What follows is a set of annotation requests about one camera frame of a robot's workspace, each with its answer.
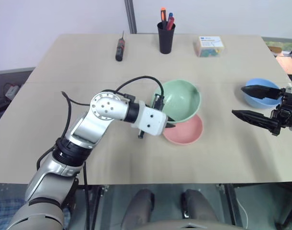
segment pink bowl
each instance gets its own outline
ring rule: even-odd
[[[190,120],[177,123],[176,127],[166,128],[163,135],[167,140],[179,145],[188,145],[195,142],[202,134],[202,120],[196,114]]]

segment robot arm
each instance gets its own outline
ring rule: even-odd
[[[75,192],[77,174],[114,120],[129,122],[131,127],[157,136],[163,132],[168,117],[142,101],[121,100],[113,92],[95,95],[89,111],[64,138],[57,139],[53,152],[35,173],[26,190],[27,203],[14,215],[8,230],[63,228],[62,204]]]
[[[276,109],[271,112],[270,117],[249,110],[232,110],[232,113],[239,119],[252,125],[268,129],[273,135],[277,136],[281,128],[289,127],[292,131],[292,88],[274,89],[261,85],[250,85],[242,87],[242,91],[249,96],[263,99],[280,99]]]

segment black cup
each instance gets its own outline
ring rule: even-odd
[[[162,22],[157,24],[157,30],[159,32],[160,52],[162,54],[169,54],[171,52],[175,27],[176,25],[173,24],[171,30],[163,30]]]

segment orange marker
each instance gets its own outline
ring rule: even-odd
[[[163,30],[165,30],[166,29],[166,9],[165,9],[165,7],[161,8],[161,21],[162,21]]]

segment screwdriver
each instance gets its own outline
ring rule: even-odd
[[[118,44],[116,48],[115,59],[117,61],[122,61],[124,48],[125,48],[125,40],[124,40],[124,31],[123,31],[123,36],[120,39],[118,39]]]

